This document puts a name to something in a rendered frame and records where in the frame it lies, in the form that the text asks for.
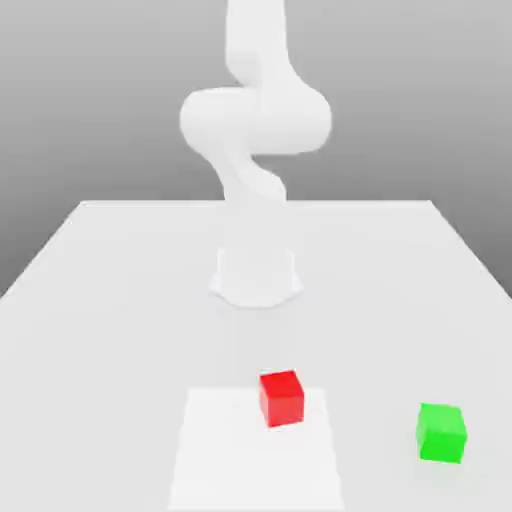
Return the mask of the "small red cube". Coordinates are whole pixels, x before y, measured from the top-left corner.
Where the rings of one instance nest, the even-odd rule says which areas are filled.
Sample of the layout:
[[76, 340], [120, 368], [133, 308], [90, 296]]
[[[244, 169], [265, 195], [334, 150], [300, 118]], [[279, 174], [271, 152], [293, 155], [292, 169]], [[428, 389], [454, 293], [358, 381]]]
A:
[[259, 404], [268, 428], [304, 420], [305, 394], [294, 370], [259, 376]]

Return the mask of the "small green cube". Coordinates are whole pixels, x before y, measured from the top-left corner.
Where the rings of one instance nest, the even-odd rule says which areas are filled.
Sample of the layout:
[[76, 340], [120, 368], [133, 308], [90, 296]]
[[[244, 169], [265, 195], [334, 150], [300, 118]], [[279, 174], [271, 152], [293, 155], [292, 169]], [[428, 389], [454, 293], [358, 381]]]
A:
[[460, 464], [467, 440], [468, 432], [459, 407], [437, 403], [420, 405], [416, 443], [421, 460]]

